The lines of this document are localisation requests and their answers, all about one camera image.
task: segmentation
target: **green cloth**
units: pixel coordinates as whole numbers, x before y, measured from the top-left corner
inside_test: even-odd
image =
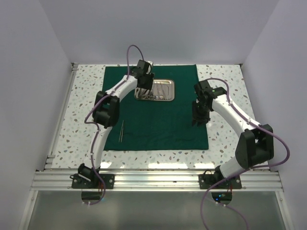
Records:
[[[106,67],[103,91],[112,88],[127,67]],[[192,101],[197,69],[192,66],[154,66],[155,79],[175,82],[175,99],[170,102],[139,101],[134,90],[120,102],[118,123],[111,130],[105,150],[207,150],[205,126],[192,126]],[[124,120],[122,142],[118,142]]]

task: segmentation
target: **cable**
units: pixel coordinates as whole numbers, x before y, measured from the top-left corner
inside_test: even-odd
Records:
[[[251,124],[253,127],[255,127],[255,128],[257,128],[257,129],[259,129],[259,130],[261,130],[261,131],[263,131],[263,132],[265,132],[265,133],[271,135],[272,137],[278,139],[278,140],[284,145],[284,147],[285,147],[285,149],[286,149],[286,151],[287,151],[287,155],[286,155],[286,157],[285,157],[285,159],[284,159],[283,161],[278,162],[278,163],[274,163],[274,164],[253,166],[253,167],[251,167],[251,169],[263,168],[263,167],[274,167],[274,166],[278,166],[278,165],[284,164],[284,163],[290,158],[290,150],[289,150],[289,147],[287,146],[287,144],[286,144],[279,136],[277,136],[276,134],[274,134],[274,133],[272,133],[272,132],[270,132],[270,131],[268,131],[268,130],[266,130],[266,129],[264,129],[264,128],[261,128],[260,126],[258,126],[258,125],[256,125],[256,124],[252,123],[251,121],[249,121],[249,119],[247,119],[246,117],[244,117],[243,114],[241,114],[241,113],[237,110],[237,108],[232,104],[232,101],[230,100],[230,96],[229,96],[230,89],[229,89],[229,85],[228,85],[228,83],[227,83],[226,81],[224,81],[223,79],[219,79],[219,78],[208,78],[208,79],[206,79],[206,81],[207,81],[207,80],[218,80],[218,81],[223,82],[223,83],[226,85],[226,87],[227,87],[227,92],[226,92],[227,100],[228,100],[230,106],[233,108],[233,110],[234,110],[243,120],[245,120],[246,122],[248,122],[249,124]],[[226,177],[226,178],[224,178],[224,179],[218,181],[217,183],[215,183],[214,185],[210,186],[210,187],[207,189],[207,191],[205,192],[205,194],[203,195],[203,197],[202,197],[202,199],[201,199],[201,220],[202,220],[202,223],[204,224],[204,226],[205,226],[205,228],[206,228],[207,230],[209,230],[209,227],[208,227],[208,225],[206,224],[206,221],[205,221],[205,219],[204,219],[202,209],[203,209],[203,202],[204,202],[204,200],[205,200],[207,194],[209,193],[209,191],[210,191],[211,189],[213,189],[214,187],[218,186],[219,184],[221,184],[221,183],[223,183],[223,182],[225,182],[225,181],[227,181],[227,180],[229,180],[229,179],[231,179],[231,178],[233,178],[233,177],[239,176],[239,175],[241,175],[241,174],[243,174],[243,173],[245,173],[245,172],[247,172],[247,171],[249,171],[249,169],[245,169],[245,170],[243,170],[242,172],[239,172],[239,173],[236,173],[236,174],[234,174],[234,175],[228,176],[228,177]],[[245,217],[244,217],[238,210],[234,209],[233,207],[229,207],[229,206],[226,206],[226,207],[228,207],[229,209],[231,209],[231,210],[235,211],[236,213],[238,213],[238,214],[242,217],[242,219],[244,220],[244,222],[245,222],[245,224],[246,224],[247,230],[250,229],[247,220],[245,219]]]
[[[88,113],[88,115],[85,117],[85,120],[84,120],[84,123],[85,123],[85,124],[94,124],[94,125],[97,126],[97,132],[95,133],[95,136],[94,136],[94,139],[93,139],[93,142],[92,142],[92,145],[91,145],[91,163],[92,163],[93,171],[94,171],[95,175],[98,177],[98,179],[101,181],[101,183],[103,184],[103,189],[104,189],[102,195],[100,196],[100,199],[97,200],[97,201],[95,201],[95,202],[93,202],[93,203],[89,202],[89,205],[95,205],[95,204],[99,203],[99,202],[104,198],[104,196],[105,196],[105,194],[106,194],[106,183],[104,182],[104,180],[101,178],[101,176],[99,175],[99,173],[98,173],[97,170],[95,169],[94,159],[93,159],[94,145],[95,145],[96,139],[97,139],[97,137],[98,137],[98,134],[99,134],[99,132],[100,132],[100,128],[99,128],[99,125],[98,125],[96,122],[93,122],[93,121],[89,122],[89,121],[87,121],[87,120],[88,120],[88,118],[90,117],[90,115],[94,112],[94,110],[101,104],[101,102],[102,102],[103,100],[105,100],[107,97],[109,97],[109,96],[111,96],[113,93],[115,93],[115,91],[116,91],[122,84],[124,84],[124,83],[129,79],[129,76],[130,76],[129,50],[130,50],[131,47],[136,47],[136,48],[139,50],[139,52],[140,52],[140,54],[141,54],[141,56],[142,56],[142,59],[144,60],[144,56],[143,56],[143,53],[141,52],[140,48],[138,48],[136,45],[130,45],[130,46],[128,47],[127,53],[126,53],[127,69],[128,69],[126,80],[125,80],[125,81],[122,81],[120,84],[118,84],[118,86],[116,86],[116,87],[114,88],[114,90],[113,90],[110,94],[107,94],[106,96],[103,96],[103,97],[95,104],[95,106],[91,109],[91,111]]]

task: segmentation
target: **speckled tabletop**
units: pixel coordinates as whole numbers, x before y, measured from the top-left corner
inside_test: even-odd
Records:
[[[51,168],[78,168],[88,151],[95,129],[83,123],[101,90],[106,66],[79,65],[71,89],[64,121],[54,148]],[[254,118],[239,65],[197,65],[198,78],[224,79],[229,83],[235,103]],[[223,86],[212,80],[213,87]],[[216,112],[207,124],[208,150],[105,151],[101,168],[109,169],[213,169],[230,160],[235,153],[238,137],[229,124]]]

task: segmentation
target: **silver tray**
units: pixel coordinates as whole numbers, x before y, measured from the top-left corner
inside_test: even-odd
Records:
[[[154,79],[151,90],[136,88],[134,97],[142,101],[170,102],[175,98],[175,83],[173,80]]]

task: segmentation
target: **white wall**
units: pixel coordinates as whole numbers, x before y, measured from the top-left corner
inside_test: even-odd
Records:
[[[243,63],[278,0],[40,0],[71,62]]]
[[[307,1],[280,0],[243,65],[255,117],[289,145],[279,167],[296,229],[307,229]],[[275,158],[285,156],[275,142]]]
[[[46,160],[70,62],[37,0],[0,2],[0,226],[16,230]]]

